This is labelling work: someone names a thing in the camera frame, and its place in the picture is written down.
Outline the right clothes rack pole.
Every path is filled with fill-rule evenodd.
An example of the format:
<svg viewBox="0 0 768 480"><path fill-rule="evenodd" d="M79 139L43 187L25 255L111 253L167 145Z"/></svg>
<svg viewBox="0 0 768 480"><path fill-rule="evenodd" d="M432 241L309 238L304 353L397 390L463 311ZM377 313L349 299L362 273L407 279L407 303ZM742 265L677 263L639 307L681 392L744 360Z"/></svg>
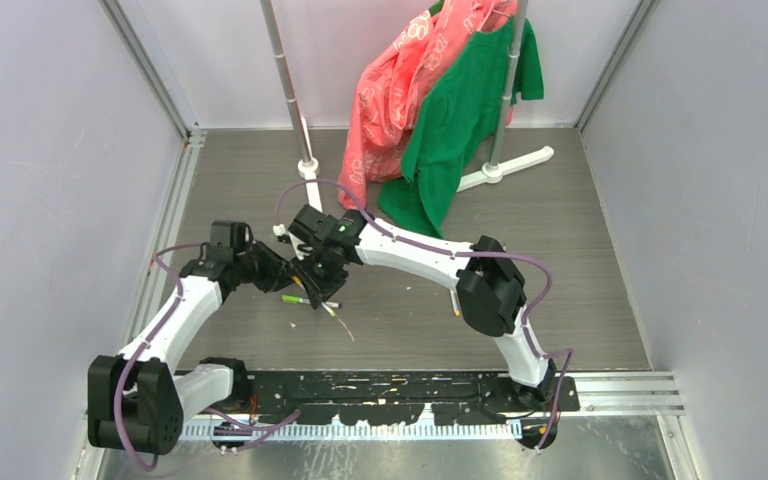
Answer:
<svg viewBox="0 0 768 480"><path fill-rule="evenodd" d="M507 161L501 160L514 102L542 100L545 95L539 46L533 25L528 19L528 8L528 1L517 1L513 34L507 49L507 73L500 97L499 116L492 135L490 157L478 170L461 177L457 193L485 184L498 184L507 176L541 165L554 156L554 149L544 146Z"/></svg>

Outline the left clothes rack pole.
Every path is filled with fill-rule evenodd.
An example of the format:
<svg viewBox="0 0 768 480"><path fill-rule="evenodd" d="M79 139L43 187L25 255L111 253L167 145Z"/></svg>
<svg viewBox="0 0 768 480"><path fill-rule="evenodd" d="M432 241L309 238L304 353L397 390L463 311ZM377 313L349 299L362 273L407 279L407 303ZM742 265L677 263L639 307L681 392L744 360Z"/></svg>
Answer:
<svg viewBox="0 0 768 480"><path fill-rule="evenodd" d="M303 180L310 180L310 183L306 184L308 203L313 208L322 210L321 194L318 184L315 182L318 178L319 162L312 153L309 129L299 107L273 2L270 0L260 0L259 3L299 153L299 160L297 162L298 175Z"/></svg>

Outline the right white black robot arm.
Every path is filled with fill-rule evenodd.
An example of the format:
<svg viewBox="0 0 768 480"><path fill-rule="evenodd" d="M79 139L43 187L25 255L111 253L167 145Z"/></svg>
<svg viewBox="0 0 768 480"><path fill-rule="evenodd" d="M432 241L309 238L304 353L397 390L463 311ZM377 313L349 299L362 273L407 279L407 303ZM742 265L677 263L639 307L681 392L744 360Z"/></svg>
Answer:
<svg viewBox="0 0 768 480"><path fill-rule="evenodd" d="M515 382L518 403L542 409L554 396L557 368L527 324L525 278L501 243L482 236L451 242L410 232L359 210L340 218L306 205L274 236L290 243L295 275L311 304L323 305L348 278L349 264L387 267L434 282L454 293L460 316L493 338Z"/></svg>

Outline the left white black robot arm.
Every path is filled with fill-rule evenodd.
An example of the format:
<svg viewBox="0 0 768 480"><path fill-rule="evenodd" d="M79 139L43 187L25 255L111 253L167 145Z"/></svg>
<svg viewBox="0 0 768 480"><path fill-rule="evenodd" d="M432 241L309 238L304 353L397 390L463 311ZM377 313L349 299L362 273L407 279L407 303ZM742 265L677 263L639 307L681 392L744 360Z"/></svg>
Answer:
<svg viewBox="0 0 768 480"><path fill-rule="evenodd" d="M97 448L156 456L175 447L184 424L210 407L237 413L253 387L242 360L208 357L183 376L183 354L239 286L264 293L289 286L291 265L256 240L244 222L216 221L210 238L180 270L170 297L115 355L99 355L87 376L88 441Z"/></svg>

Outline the orange capped marker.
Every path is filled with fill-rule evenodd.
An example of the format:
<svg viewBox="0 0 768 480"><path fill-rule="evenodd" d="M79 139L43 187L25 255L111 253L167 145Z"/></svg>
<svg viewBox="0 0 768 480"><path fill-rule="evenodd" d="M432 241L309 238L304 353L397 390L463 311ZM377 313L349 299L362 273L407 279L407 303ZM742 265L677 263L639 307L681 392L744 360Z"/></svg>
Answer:
<svg viewBox="0 0 768 480"><path fill-rule="evenodd" d="M304 290L305 292L307 292L307 290L306 290L306 287L305 287L304 283L301 281L301 279L300 279L298 276L295 276L295 275L294 275L294 276L292 276L292 279L293 279L294 283L295 283L295 284L296 284L296 285L297 285L299 288L301 288L302 290ZM323 308L323 309L324 309L324 310L325 310L325 311L326 311L326 312L327 312L327 313L328 313L328 314L329 314L331 317L336 317L336 316L337 316L337 315L336 315L336 312L333 310L333 308L332 308L331 306L329 306L329 305L327 304L327 302L325 302L325 301L320 301L320 302L319 302L319 305L320 305L320 306L321 306L321 307L322 307L322 308Z"/></svg>

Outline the perforated metal rail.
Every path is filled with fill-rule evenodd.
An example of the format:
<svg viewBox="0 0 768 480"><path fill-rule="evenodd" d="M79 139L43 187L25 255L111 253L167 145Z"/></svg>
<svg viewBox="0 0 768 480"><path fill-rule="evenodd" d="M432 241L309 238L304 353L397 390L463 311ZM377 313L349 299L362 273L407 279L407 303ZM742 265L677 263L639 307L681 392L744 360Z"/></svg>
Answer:
<svg viewBox="0 0 768 480"><path fill-rule="evenodd" d="M263 432L238 434L234 428L224 428L217 418L200 418L185 424L180 442L215 441L246 442ZM507 440L521 439L519 422L489 425L437 426L430 418L413 424L371 426L368 422L344 425L339 421L328 425L291 424L271 434L271 441L399 441L399 440Z"/></svg>

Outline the clothes rack pole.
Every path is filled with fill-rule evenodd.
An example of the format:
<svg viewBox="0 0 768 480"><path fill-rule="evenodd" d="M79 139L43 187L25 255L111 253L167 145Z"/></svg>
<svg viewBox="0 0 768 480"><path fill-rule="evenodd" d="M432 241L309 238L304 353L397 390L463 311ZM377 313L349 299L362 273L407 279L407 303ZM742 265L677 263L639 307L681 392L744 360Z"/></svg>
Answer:
<svg viewBox="0 0 768 480"><path fill-rule="evenodd" d="M318 184L315 182L318 178L319 162L312 153L309 129L299 107L273 2L270 0L260 0L259 3L299 153L299 160L297 162L298 175L303 180L310 180L310 183L306 184L308 203L313 208L322 210L321 194Z"/></svg>
<svg viewBox="0 0 768 480"><path fill-rule="evenodd" d="M539 46L533 25L528 19L528 8L528 1L517 1L513 34L507 49L507 73L500 97L499 116L492 135L490 157L478 170L461 177L457 193L485 184L498 184L507 176L541 165L554 156L554 149L544 146L507 161L501 160L514 102L542 100L545 95Z"/></svg>

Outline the yellow capped marker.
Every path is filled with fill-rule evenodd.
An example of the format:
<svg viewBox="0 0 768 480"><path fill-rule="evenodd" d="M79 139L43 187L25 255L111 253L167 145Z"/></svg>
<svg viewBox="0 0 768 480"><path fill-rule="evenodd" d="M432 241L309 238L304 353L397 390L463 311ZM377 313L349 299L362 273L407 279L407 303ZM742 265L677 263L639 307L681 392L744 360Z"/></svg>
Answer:
<svg viewBox="0 0 768 480"><path fill-rule="evenodd" d="M450 299L451 299L451 304L452 304L452 309L453 309L454 315L458 316L458 317L461 316L461 310L460 310L460 307L459 307L457 295L456 295L456 293L454 291L450 291Z"/></svg>

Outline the green t-shirt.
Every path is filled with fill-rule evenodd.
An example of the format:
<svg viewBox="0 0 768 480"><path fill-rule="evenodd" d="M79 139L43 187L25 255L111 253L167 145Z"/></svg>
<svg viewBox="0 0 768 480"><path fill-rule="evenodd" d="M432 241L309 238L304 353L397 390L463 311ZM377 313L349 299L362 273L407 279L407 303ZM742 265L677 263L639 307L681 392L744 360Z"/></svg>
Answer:
<svg viewBox="0 0 768 480"><path fill-rule="evenodd" d="M402 155L402 176L384 183L380 210L398 226L442 238L464 169L500 116L516 20L475 33L424 98Z"/></svg>

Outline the light green capped marker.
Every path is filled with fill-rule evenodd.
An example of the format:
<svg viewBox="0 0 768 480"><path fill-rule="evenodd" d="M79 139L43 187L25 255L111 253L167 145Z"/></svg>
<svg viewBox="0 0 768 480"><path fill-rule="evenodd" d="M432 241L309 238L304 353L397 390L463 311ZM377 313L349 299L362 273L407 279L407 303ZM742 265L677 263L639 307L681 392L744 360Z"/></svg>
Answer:
<svg viewBox="0 0 768 480"><path fill-rule="evenodd" d="M288 303L288 304L311 305L311 301L308 298L304 298L304 297L283 295L281 299L284 303ZM340 302L325 301L321 303L321 306L327 306L328 308L332 308L332 309L341 309L343 307L343 304Z"/></svg>

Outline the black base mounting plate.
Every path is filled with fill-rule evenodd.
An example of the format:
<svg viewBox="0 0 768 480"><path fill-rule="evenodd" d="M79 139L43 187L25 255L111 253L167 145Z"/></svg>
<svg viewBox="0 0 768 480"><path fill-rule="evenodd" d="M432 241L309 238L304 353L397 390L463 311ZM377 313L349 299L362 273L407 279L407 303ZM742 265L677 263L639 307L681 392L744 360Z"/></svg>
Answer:
<svg viewBox="0 0 768 480"><path fill-rule="evenodd" d="M547 401L520 394L518 384L496 371L258 371L246 406L217 407L224 428L238 434L263 432L295 414L288 425L371 426L413 424L432 419L437 426L519 422L523 446L548 447L564 414L581 403L573 379L553 379Z"/></svg>

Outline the pink patterned garment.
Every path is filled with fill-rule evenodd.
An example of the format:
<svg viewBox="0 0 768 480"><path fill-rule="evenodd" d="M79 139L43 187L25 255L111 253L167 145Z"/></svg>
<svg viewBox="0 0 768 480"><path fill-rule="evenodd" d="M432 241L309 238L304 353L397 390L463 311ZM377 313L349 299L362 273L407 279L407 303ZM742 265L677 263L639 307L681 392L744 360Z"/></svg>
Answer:
<svg viewBox="0 0 768 480"><path fill-rule="evenodd" d="M440 1L413 18L362 72L338 183L345 208L367 205L368 185L401 176L401 157L424 98L477 33L516 14L516 1Z"/></svg>

